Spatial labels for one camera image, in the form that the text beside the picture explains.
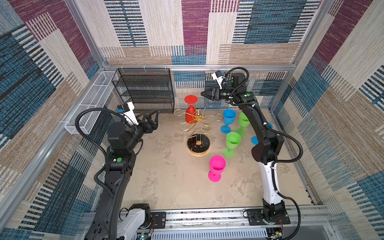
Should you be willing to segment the blue wine glass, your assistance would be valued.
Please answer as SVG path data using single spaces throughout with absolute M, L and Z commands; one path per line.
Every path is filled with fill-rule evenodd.
M 268 124 L 269 124 L 269 126 L 270 126 L 271 128 L 273 128 L 273 125 L 272 125 L 270 122 L 268 122 Z M 251 142 L 252 142 L 254 145 L 257 145 L 257 144 L 259 143 L 257 136 L 252 137 L 252 138 L 251 138 Z
M 236 112 L 231 109 L 227 109 L 223 111 L 223 123 L 224 125 L 221 127 L 221 132 L 224 134 L 228 134 L 231 132 L 230 125 L 235 121 L 236 119 Z

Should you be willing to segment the green front wine glass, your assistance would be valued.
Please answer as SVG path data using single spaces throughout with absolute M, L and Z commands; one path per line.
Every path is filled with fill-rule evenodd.
M 239 123 L 239 127 L 235 130 L 235 132 L 239 134 L 241 137 L 244 137 L 246 135 L 246 128 L 251 123 L 244 113 L 240 113 L 238 123 Z

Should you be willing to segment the blue front wine glass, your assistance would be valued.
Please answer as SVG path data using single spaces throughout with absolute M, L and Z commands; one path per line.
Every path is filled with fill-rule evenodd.
M 272 125 L 270 122 L 268 122 L 268 124 L 269 124 L 269 126 L 270 126 L 271 128 L 273 128 L 273 125 Z M 257 144 L 259 143 L 257 136 L 252 137 L 252 138 L 251 138 L 251 142 L 252 142 L 254 145 L 257 145 Z

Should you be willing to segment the red wine glass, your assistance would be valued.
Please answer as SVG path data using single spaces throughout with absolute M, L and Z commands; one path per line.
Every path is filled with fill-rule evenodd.
M 196 123 L 196 108 L 194 104 L 197 103 L 197 101 L 198 101 L 198 98 L 194 95 L 188 95 L 185 97 L 185 102 L 189 105 L 185 114 L 186 122 L 188 124 Z

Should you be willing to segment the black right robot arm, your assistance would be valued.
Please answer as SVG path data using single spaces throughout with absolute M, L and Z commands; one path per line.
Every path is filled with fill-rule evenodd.
M 278 194 L 279 185 L 276 165 L 274 161 L 284 143 L 284 137 L 273 132 L 270 124 L 264 117 L 257 98 L 252 92 L 248 92 L 244 81 L 248 79 L 243 73 L 232 73 L 226 78 L 221 71 L 212 74 L 215 87 L 201 92 L 201 95 L 212 101 L 229 100 L 230 104 L 245 114 L 253 130 L 258 143 L 252 148 L 252 156 L 259 164 L 264 187 L 263 196 L 263 221 L 266 224 L 274 224 L 286 215 L 283 198 Z

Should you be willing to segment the magenta wine glass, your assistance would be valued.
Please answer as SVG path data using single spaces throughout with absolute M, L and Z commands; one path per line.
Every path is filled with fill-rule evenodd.
M 221 174 L 226 168 L 226 160 L 221 156 L 213 156 L 210 159 L 209 180 L 216 183 L 221 180 Z

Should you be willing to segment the green wine glass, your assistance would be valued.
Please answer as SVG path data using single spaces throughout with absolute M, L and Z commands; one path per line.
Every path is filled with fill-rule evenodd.
M 235 156 L 235 149 L 239 146 L 241 140 L 241 136 L 236 132 L 227 134 L 226 148 L 223 150 L 223 154 L 226 158 L 232 158 Z
M 246 135 L 246 128 L 251 123 L 244 113 L 240 113 L 238 123 L 239 123 L 239 127 L 235 130 L 235 132 L 239 134 L 241 137 L 244 137 Z

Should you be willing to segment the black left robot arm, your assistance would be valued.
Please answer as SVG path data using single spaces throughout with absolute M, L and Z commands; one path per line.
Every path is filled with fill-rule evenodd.
M 137 125 L 130 125 L 126 119 L 115 122 L 108 127 L 110 143 L 104 151 L 105 165 L 99 173 L 105 173 L 105 180 L 94 179 L 103 188 L 99 204 L 86 240 L 130 240 L 138 229 L 153 226 L 149 204 L 134 204 L 128 215 L 119 223 L 123 196 L 132 176 L 138 153 L 135 147 L 143 144 L 143 136 L 158 128 L 159 111 L 139 114 Z

